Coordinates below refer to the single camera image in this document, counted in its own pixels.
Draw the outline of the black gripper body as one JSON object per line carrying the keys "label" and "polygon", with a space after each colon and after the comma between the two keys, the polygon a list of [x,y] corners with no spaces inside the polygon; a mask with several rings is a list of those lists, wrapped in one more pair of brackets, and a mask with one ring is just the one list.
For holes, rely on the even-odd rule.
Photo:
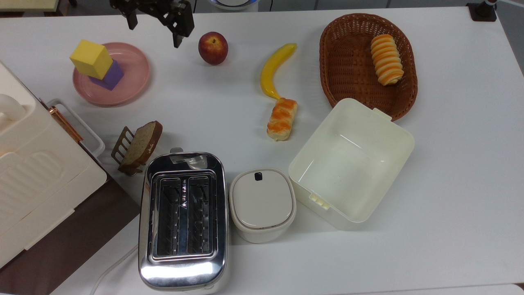
{"label": "black gripper body", "polygon": [[189,37],[194,30],[191,3],[187,0],[111,0],[110,6],[120,11],[125,18],[131,11],[146,13],[171,32],[172,26],[180,24],[185,37]]}

